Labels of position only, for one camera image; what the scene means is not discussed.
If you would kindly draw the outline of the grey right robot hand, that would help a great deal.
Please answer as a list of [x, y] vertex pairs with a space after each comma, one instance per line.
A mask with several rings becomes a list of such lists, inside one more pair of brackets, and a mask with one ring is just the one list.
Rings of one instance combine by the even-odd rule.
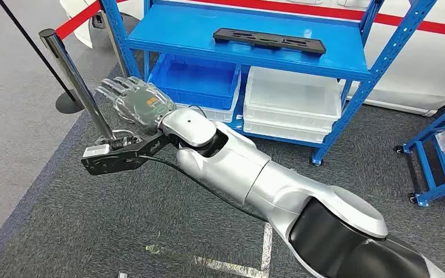
[[142, 137], [155, 135], [162, 119], [176, 109], [168, 95], [136, 76], [103, 79], [94, 91], [109, 99], [118, 115], [135, 124]]

